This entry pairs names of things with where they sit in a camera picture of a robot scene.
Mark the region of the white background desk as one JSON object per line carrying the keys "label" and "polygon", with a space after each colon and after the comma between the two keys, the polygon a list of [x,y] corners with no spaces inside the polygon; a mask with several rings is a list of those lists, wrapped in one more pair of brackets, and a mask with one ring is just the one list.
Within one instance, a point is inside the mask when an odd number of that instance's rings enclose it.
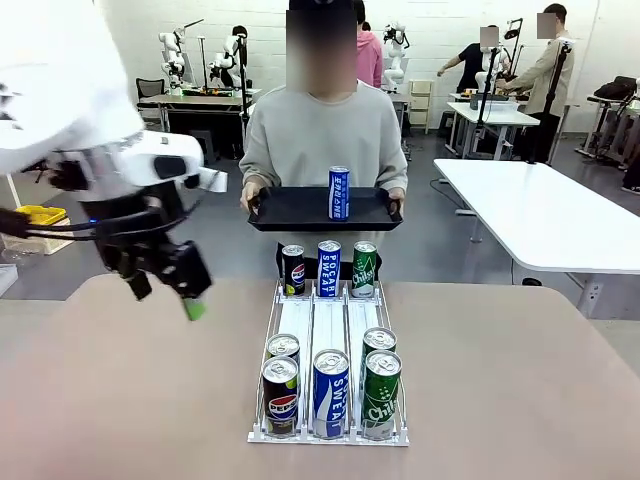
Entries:
{"label": "white background desk", "polygon": [[[477,110],[472,109],[469,102],[448,102],[447,106],[454,115],[445,148],[461,159],[510,160],[516,130],[540,124],[538,119],[520,112],[516,102],[502,102],[501,105],[499,102],[489,102],[483,109]],[[479,140],[485,133],[496,138],[492,156],[477,151]]]}

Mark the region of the person in beige shirt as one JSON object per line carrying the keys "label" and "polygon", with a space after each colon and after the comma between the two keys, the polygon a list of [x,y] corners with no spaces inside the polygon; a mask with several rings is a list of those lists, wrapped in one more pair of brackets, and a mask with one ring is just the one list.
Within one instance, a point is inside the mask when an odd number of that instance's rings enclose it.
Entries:
{"label": "person in beige shirt", "polygon": [[555,20],[554,36],[548,41],[543,54],[513,80],[499,79],[496,85],[503,92],[530,92],[525,114],[538,119],[539,124],[523,131],[519,154],[522,161],[546,164],[568,99],[575,53],[571,47],[561,67],[558,67],[564,40],[570,39],[565,28],[567,10],[559,3],[552,3],[543,10],[543,14],[553,15]]}

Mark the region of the green Chilsung cider can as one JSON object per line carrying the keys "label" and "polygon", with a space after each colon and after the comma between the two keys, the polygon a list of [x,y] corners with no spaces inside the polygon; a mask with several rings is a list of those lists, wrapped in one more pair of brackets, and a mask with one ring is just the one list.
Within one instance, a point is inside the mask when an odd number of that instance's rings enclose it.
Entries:
{"label": "green Chilsung cider can", "polygon": [[365,331],[363,336],[363,356],[375,350],[385,350],[395,352],[397,347],[397,337],[389,329],[383,327],[373,327]]}
{"label": "green Chilsung cider can", "polygon": [[370,241],[354,244],[352,264],[352,294],[356,298],[369,298],[374,293],[377,266],[377,247]]}
{"label": "green Chilsung cider can", "polygon": [[374,350],[365,360],[361,426],[370,440],[387,440],[392,436],[402,361],[388,350]]}

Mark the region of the black Pepsi can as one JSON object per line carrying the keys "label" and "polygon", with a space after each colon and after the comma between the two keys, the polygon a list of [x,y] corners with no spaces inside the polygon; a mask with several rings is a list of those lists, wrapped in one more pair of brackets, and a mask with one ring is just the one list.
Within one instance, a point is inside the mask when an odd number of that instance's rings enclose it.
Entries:
{"label": "black Pepsi can", "polygon": [[298,419],[299,368],[288,356],[274,356],[262,368],[266,433],[286,437],[295,433]]}
{"label": "black Pepsi can", "polygon": [[284,269],[284,293],[299,296],[305,292],[304,248],[300,245],[286,245],[282,248]]}
{"label": "black Pepsi can", "polygon": [[266,359],[274,357],[289,357],[300,364],[300,343],[296,336],[292,334],[276,334],[267,341]]}

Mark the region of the yellow plastic crate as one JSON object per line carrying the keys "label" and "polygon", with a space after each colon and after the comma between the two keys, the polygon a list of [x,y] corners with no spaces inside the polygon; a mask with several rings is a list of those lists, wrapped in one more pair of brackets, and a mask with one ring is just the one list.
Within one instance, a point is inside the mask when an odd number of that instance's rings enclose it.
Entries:
{"label": "yellow plastic crate", "polygon": [[59,207],[23,205],[16,208],[15,211],[26,215],[31,224],[39,226],[55,225],[67,218],[66,210]]}

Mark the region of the black serving tray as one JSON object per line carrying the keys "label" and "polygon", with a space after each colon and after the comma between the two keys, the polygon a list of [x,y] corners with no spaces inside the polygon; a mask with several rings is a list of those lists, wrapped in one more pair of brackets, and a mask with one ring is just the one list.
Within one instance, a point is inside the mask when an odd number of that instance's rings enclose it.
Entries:
{"label": "black serving tray", "polygon": [[326,187],[266,187],[249,202],[248,223],[261,232],[389,232],[402,222],[399,202],[373,187],[350,189],[345,221],[329,218]]}

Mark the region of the person in grey sweater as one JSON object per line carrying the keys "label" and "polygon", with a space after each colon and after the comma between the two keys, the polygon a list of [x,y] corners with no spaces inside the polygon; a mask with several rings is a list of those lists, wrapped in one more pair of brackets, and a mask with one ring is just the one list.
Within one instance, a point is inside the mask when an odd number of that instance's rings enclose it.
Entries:
{"label": "person in grey sweater", "polygon": [[329,169],[353,187],[408,187],[389,96],[357,78],[354,0],[289,0],[287,80],[256,103],[239,163],[266,187],[326,187]]}

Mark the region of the white can dispenser rack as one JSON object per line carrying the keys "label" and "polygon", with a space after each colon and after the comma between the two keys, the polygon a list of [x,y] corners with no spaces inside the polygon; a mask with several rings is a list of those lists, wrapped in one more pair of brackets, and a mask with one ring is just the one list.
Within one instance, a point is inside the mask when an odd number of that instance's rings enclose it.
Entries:
{"label": "white can dispenser rack", "polygon": [[[341,283],[337,297],[322,298],[314,282],[307,284],[301,296],[287,296],[282,285],[276,287],[271,318],[264,342],[256,391],[256,410],[253,428],[248,439],[254,443],[342,444],[369,446],[406,446],[409,443],[406,420],[406,400],[400,377],[396,413],[392,436],[387,440],[370,440],[363,436],[361,404],[365,360],[363,336],[366,330],[383,327],[391,330],[384,292],[375,284],[369,298],[355,298],[349,285]],[[276,334],[292,334],[300,343],[298,387],[298,419],[295,433],[286,437],[273,437],[266,433],[263,404],[262,368],[267,361],[267,341]],[[343,437],[324,440],[313,432],[313,363],[316,355],[325,349],[344,352],[349,360],[349,404]]]}

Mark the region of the white drawer cabinet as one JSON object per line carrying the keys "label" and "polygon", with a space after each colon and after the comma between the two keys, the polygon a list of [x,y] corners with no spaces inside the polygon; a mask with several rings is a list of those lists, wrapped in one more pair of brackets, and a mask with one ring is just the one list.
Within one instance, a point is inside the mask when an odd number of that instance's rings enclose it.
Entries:
{"label": "white drawer cabinet", "polygon": [[409,82],[409,122],[412,129],[429,131],[429,119],[433,82],[429,80],[411,80]]}

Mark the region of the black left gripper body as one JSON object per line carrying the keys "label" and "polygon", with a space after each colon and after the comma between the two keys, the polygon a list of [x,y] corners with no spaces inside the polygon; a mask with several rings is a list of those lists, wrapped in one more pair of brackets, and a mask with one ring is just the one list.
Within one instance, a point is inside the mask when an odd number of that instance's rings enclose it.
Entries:
{"label": "black left gripper body", "polygon": [[137,271],[161,274],[169,267],[168,223],[161,209],[97,222],[97,250],[107,270],[123,278]]}

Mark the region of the person in pink hoodie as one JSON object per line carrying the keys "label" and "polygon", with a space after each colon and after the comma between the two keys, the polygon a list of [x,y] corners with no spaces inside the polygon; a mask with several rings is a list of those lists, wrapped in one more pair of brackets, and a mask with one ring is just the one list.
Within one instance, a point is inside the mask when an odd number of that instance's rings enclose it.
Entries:
{"label": "person in pink hoodie", "polygon": [[354,0],[357,22],[357,78],[374,87],[381,88],[383,73],[382,46],[370,30],[365,30],[366,9],[363,0]]}

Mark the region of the white plastic crate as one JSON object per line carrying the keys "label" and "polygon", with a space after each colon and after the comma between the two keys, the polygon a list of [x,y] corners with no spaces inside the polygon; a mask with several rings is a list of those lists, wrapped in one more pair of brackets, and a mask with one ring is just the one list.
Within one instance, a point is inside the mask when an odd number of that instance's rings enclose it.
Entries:
{"label": "white plastic crate", "polygon": [[31,237],[14,241],[13,248],[23,253],[53,255],[71,245],[73,240],[46,239]]}

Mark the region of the black bag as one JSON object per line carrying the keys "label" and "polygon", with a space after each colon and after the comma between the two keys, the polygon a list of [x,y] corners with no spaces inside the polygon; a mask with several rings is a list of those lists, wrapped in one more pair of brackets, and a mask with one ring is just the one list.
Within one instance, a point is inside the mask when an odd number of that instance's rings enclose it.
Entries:
{"label": "black bag", "polygon": [[637,79],[627,76],[616,76],[611,82],[602,85],[594,92],[594,96],[602,99],[619,101],[633,97],[637,91]]}

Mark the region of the blue Pocari Sweat can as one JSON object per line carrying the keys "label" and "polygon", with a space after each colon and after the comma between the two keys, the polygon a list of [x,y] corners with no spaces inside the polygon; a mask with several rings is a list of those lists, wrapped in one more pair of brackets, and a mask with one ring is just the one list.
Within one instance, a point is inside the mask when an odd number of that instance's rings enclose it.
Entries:
{"label": "blue Pocari Sweat can", "polygon": [[349,360],[336,349],[320,351],[313,363],[313,432],[324,440],[344,436],[349,404]]}
{"label": "blue Pocari Sweat can", "polygon": [[333,221],[346,221],[350,207],[350,170],[343,166],[329,169],[328,214]]}
{"label": "blue Pocari Sweat can", "polygon": [[325,240],[318,244],[318,294],[322,298],[334,298],[339,294],[341,244]]}

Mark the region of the person in black shirt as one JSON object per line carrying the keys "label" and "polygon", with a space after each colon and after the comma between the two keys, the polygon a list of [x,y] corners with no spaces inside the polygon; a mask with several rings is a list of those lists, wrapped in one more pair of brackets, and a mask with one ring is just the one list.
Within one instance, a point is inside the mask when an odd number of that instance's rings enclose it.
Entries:
{"label": "person in black shirt", "polygon": [[492,48],[482,47],[480,43],[469,44],[462,52],[451,58],[438,71],[437,76],[441,77],[447,70],[464,63],[464,71],[456,88],[458,94],[462,94],[467,89],[475,89],[483,93],[485,86],[479,84],[476,75],[484,72],[491,61]]}

